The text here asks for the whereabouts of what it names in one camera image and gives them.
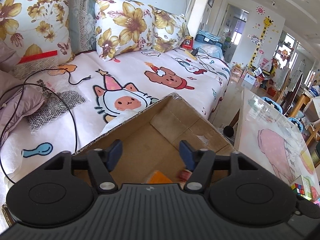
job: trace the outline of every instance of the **floor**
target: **floor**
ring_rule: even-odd
[[[248,82],[240,79],[238,76],[231,74],[227,92],[215,113],[212,113],[209,121],[215,127],[222,127],[230,124],[233,117],[238,112],[241,105],[241,92],[244,88],[251,90],[259,97],[270,97],[264,89],[255,88]]]

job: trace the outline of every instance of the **metal screw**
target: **metal screw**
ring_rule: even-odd
[[[102,182],[99,187],[104,190],[113,189],[116,185],[112,182]]]
[[[199,182],[190,182],[187,184],[187,188],[190,190],[199,190],[202,188],[202,185]]]

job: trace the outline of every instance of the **yellow star print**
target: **yellow star print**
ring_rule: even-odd
[[[96,72],[100,73],[101,76],[108,75],[108,72],[103,71],[103,70],[101,70],[101,69],[96,70]]]

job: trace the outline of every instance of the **wooden table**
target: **wooden table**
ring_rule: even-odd
[[[287,184],[300,175],[309,177],[319,194],[316,170],[299,129],[251,91],[243,90],[242,98],[235,148]]]
[[[314,96],[312,96],[308,90],[303,89],[303,93],[299,97],[299,100],[296,103],[296,105],[294,106],[294,108],[292,109],[292,111],[290,112],[289,117],[296,117],[296,115],[299,112],[302,105],[307,105],[307,103],[309,103],[311,98],[313,98],[313,97]]]

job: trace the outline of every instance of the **giraffe wall sticker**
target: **giraffe wall sticker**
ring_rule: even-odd
[[[257,47],[256,47],[256,49],[255,49],[255,51],[254,51],[254,53],[253,53],[253,55],[252,55],[252,57],[250,59],[249,67],[252,67],[252,63],[253,63],[254,59],[256,58],[256,56],[257,56],[259,48],[260,48],[260,46],[262,44],[262,40],[263,40],[264,36],[266,35],[266,31],[272,25],[272,23],[273,23],[273,21],[270,19],[270,16],[264,18],[264,20],[263,20],[264,27],[263,27],[263,31],[262,31],[261,36],[260,36],[260,44],[257,45]]]

